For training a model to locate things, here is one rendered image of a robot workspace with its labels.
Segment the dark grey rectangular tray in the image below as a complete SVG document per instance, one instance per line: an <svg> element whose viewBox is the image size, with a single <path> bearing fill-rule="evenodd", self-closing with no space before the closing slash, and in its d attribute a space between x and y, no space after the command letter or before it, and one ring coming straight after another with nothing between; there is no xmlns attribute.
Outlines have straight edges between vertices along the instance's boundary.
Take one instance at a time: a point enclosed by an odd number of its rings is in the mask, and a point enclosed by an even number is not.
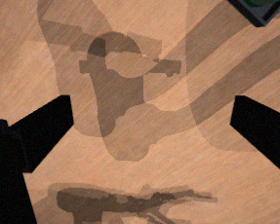
<svg viewBox="0 0 280 224"><path fill-rule="evenodd" d="M227 0L255 27L265 27L280 11L280 1L261 6L249 6L244 0Z"/></svg>

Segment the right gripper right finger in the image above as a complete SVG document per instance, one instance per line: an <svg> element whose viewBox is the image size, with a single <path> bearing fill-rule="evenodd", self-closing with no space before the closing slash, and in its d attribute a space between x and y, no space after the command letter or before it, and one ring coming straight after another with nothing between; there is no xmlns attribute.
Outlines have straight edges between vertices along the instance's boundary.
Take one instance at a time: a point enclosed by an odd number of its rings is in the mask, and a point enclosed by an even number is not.
<svg viewBox="0 0 280 224"><path fill-rule="evenodd" d="M280 169L280 112L236 95L230 125Z"/></svg>

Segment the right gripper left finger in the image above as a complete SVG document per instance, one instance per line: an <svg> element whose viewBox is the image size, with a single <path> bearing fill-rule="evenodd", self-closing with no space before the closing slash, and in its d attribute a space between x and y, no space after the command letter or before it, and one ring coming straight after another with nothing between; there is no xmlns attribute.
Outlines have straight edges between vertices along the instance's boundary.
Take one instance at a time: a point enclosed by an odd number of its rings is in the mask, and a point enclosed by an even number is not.
<svg viewBox="0 0 280 224"><path fill-rule="evenodd" d="M33 173L74 125L60 95L11 126L0 119L0 224L37 224L24 173Z"/></svg>

